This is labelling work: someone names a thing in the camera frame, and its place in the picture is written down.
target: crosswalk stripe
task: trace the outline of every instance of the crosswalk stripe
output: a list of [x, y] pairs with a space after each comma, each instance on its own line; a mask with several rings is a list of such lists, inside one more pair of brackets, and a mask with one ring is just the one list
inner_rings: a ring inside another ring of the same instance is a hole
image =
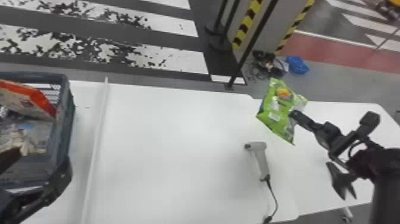
[[383, 41], [385, 41], [385, 38], [381, 38], [380, 36], [374, 36], [371, 34], [365, 34], [372, 42], [374, 42], [377, 46], [379, 46]]
[[393, 33], [397, 28], [395, 26], [377, 23], [371, 20], [366, 20], [352, 15], [343, 14], [352, 24], [364, 27], [371, 30], [377, 30], [384, 33]]
[[190, 9], [189, 0], [141, 0], [141, 1], [154, 2], [162, 5], [183, 8], [185, 10]]
[[[211, 75], [211, 80], [212, 80], [213, 82], [228, 83], [229, 80], [230, 80], [230, 76], [217, 76], [217, 75], [212, 74], [212, 75]], [[234, 84], [242, 84], [242, 85], [244, 85], [244, 84], [246, 84], [246, 82], [245, 82], [245, 79], [244, 79], [244, 78], [242, 78], [242, 77], [237, 77], [237, 78], [235, 79]]]
[[202, 52], [0, 24], [0, 53], [208, 75]]
[[387, 40], [386, 43], [384, 43], [381, 46], [381, 49], [400, 52], [400, 42], [394, 40]]
[[359, 3], [359, 4], [361, 4], [361, 5], [367, 5], [367, 4], [366, 4], [364, 1], [362, 1], [362, 0], [347, 0], [347, 1]]
[[0, 5], [47, 14], [59, 14], [85, 20], [101, 21], [157, 30], [178, 35], [198, 37], [194, 21], [145, 13], [126, 8], [78, 0], [72, 3], [53, 0], [0, 0]]
[[363, 8], [363, 7], [359, 7], [359, 6], [355, 6], [352, 4], [348, 4], [348, 3], [344, 3], [344, 2], [340, 2], [337, 0], [326, 0], [330, 5], [336, 7], [336, 8], [341, 8], [343, 10], [348, 10], [348, 11], [352, 11], [355, 13], [361, 13], [364, 15], [369, 15], [371, 17], [375, 17], [375, 18], [380, 18], [382, 20], [386, 20], [386, 18], [384, 18], [381, 14], [373, 11], [373, 10], [369, 10], [368, 8]]

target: yellow and black striped post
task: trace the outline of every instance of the yellow and black striped post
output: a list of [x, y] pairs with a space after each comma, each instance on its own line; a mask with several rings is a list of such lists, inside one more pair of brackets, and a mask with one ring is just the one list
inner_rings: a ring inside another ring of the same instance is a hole
[[300, 22], [304, 19], [305, 15], [307, 14], [308, 10], [314, 5], [315, 0], [308, 0], [307, 3], [304, 6], [303, 11], [296, 17], [295, 22], [293, 23], [292, 27], [286, 32], [285, 37], [280, 41], [278, 47], [276, 48], [274, 54], [279, 55], [279, 53], [282, 51], [283, 47], [286, 45], [288, 42], [289, 38], [292, 36], [293, 32], [296, 30], [297, 26], [300, 24]]
[[251, 1], [249, 9], [247, 10], [247, 13], [245, 15], [245, 18], [243, 18], [242, 24], [240, 25], [239, 30], [237, 31], [237, 34], [233, 40], [232, 43], [233, 49], [238, 49], [242, 44], [242, 42], [246, 39], [247, 32], [253, 25], [254, 17], [260, 11], [262, 3], [263, 0]]

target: pole base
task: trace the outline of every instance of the pole base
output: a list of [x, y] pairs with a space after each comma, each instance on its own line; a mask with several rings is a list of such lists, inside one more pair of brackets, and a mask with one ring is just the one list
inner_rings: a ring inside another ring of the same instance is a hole
[[232, 50], [232, 44], [225, 38], [222, 43], [220, 43], [221, 37], [219, 36], [212, 36], [209, 40], [210, 47], [217, 52], [220, 53], [228, 53]]
[[222, 24], [220, 23], [216, 29], [215, 29], [214, 25], [215, 25], [215, 20], [210, 20], [204, 26], [206, 33], [208, 33], [209, 35], [213, 35], [213, 36], [215, 36], [215, 35], [220, 36], [224, 32], [224, 28], [222, 27]]
[[234, 91], [233, 85], [232, 85], [231, 87], [229, 87], [229, 86], [228, 86], [228, 83], [225, 83], [225, 84], [224, 84], [224, 87], [225, 87], [225, 90], [227, 90], [227, 91]]

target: white divider bar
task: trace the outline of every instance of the white divider bar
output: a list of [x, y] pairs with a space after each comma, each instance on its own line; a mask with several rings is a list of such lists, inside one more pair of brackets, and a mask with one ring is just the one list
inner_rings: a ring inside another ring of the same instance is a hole
[[102, 91], [101, 101], [97, 104], [97, 105], [99, 105], [98, 110], [97, 110], [99, 112], [99, 117], [98, 117], [99, 119], [98, 119], [98, 123], [95, 127], [95, 136], [94, 136], [94, 140], [93, 140], [93, 153], [92, 153], [92, 159], [90, 161], [89, 176], [87, 179], [85, 199], [83, 200], [83, 209], [82, 209], [82, 216], [81, 216], [80, 224], [88, 223], [88, 212], [89, 212], [90, 201], [91, 201], [90, 190], [92, 189], [93, 176], [95, 174], [95, 166], [96, 166], [97, 154], [98, 154], [97, 151], [98, 151], [98, 148], [99, 148], [100, 142], [101, 142], [101, 134], [102, 134], [102, 129], [103, 129], [105, 110], [107, 108], [109, 90], [110, 90], [110, 84], [108, 83], [108, 78], [106, 77], [104, 80], [104, 87], [103, 87], [103, 91]]

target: red floor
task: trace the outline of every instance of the red floor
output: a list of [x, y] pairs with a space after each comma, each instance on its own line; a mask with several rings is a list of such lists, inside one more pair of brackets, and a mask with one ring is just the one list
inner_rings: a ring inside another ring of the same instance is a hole
[[308, 61], [400, 74], [400, 52], [375, 50], [299, 33], [292, 35], [280, 55], [296, 55]]

